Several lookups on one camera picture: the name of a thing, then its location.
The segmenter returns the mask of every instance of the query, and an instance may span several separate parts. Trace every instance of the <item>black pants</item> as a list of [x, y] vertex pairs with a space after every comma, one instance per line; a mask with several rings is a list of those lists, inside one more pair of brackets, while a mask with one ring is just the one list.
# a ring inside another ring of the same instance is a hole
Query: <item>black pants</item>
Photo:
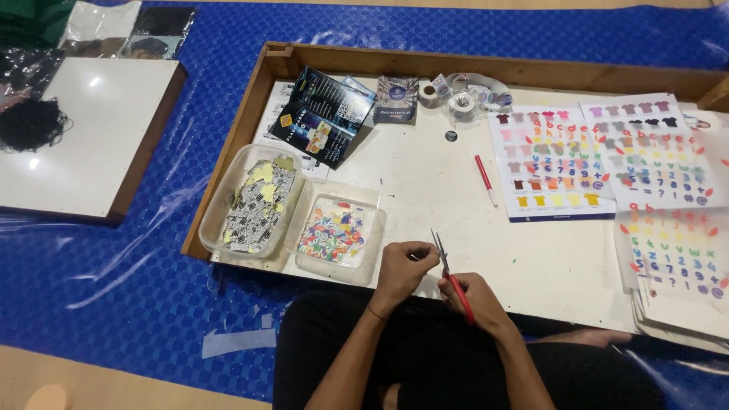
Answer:
[[[286, 311], [278, 336], [274, 410], [303, 409], [329, 369], [369, 295], [306, 293]], [[493, 339], [440, 308], [424, 314], [406, 301], [380, 338], [363, 409], [379, 409], [378, 387], [400, 383], [397, 408], [508, 409], [504, 369]], [[612, 348], [528, 344], [558, 409], [664, 409], [663, 394]]]

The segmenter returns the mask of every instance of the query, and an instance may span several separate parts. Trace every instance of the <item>plastic container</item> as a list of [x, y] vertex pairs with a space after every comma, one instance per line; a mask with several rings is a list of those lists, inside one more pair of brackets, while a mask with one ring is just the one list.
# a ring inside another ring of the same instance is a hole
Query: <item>plastic container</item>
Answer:
[[[299, 245], [315, 206], [336, 206], [340, 202], [350, 204], [353, 212], [362, 213], [360, 232], [364, 244], [358, 253], [354, 257], [346, 255], [337, 261], [300, 252]], [[296, 264], [301, 269], [353, 285], [367, 286], [372, 280], [383, 236], [384, 223], [379, 209], [380, 194], [375, 190], [323, 179], [308, 179], [286, 236], [286, 248], [296, 256]]]
[[[225, 230], [226, 218], [232, 212], [230, 208], [230, 194], [246, 182], [248, 179], [248, 171], [259, 160], [273, 161], [279, 156], [293, 158], [296, 176], [289, 191], [289, 196], [286, 198], [286, 202], [284, 202], [284, 210], [281, 211], [281, 216], [276, 226], [273, 227], [270, 237], [261, 250], [253, 253], [239, 252], [226, 248], [223, 244], [223, 231]], [[301, 160], [298, 155], [267, 145], [246, 145], [235, 155], [218, 189], [213, 194], [213, 200], [205, 211], [203, 222], [200, 224], [200, 230], [198, 231], [200, 241], [207, 250], [218, 254], [221, 259], [253, 260], [268, 257], [281, 239], [284, 238], [288, 230], [303, 184], [304, 177], [301, 172]]]

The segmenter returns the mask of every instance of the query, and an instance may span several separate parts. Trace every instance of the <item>wrist bracelet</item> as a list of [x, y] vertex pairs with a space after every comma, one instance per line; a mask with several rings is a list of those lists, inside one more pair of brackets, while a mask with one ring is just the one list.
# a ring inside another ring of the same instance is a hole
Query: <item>wrist bracelet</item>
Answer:
[[370, 313], [374, 314], [376, 317], [379, 317], [380, 319], [382, 319], [385, 322], [387, 322], [387, 319], [385, 319], [384, 317], [380, 316], [379, 314], [376, 314], [375, 311], [373, 311], [372, 308], [370, 308], [370, 304], [369, 303], [367, 304], [367, 310], [369, 310]]

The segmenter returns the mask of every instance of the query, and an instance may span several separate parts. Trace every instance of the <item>red pen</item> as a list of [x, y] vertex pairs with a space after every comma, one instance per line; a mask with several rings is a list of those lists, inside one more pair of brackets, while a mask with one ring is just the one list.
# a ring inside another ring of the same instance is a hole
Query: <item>red pen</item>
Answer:
[[486, 175], [486, 170], [483, 168], [483, 163], [481, 163], [481, 157], [475, 155], [474, 158], [476, 158], [476, 165], [478, 165], [478, 171], [481, 173], [481, 179], [483, 179], [483, 183], [486, 184], [488, 198], [491, 199], [491, 203], [494, 205], [494, 208], [498, 208], [499, 205], [496, 204], [496, 196], [494, 195], [494, 190], [491, 189], [491, 183], [488, 181], [488, 175]]

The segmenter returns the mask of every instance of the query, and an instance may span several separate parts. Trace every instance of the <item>scissors handle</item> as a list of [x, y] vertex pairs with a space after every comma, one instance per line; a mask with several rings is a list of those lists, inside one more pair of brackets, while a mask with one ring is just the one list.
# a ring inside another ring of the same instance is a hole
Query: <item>scissors handle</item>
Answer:
[[456, 279], [455, 276], [449, 274], [445, 268], [443, 269], [443, 277], [448, 279], [448, 281], [451, 282], [451, 285], [453, 285], [453, 290], [456, 291], [456, 295], [461, 301], [463, 310], [466, 312], [466, 323], [469, 326], [473, 326], [476, 323], [476, 319], [473, 317], [473, 309], [471, 309], [471, 304], [468, 303], [468, 299], [466, 299], [466, 293], [463, 291], [463, 288], [461, 287], [458, 279]]

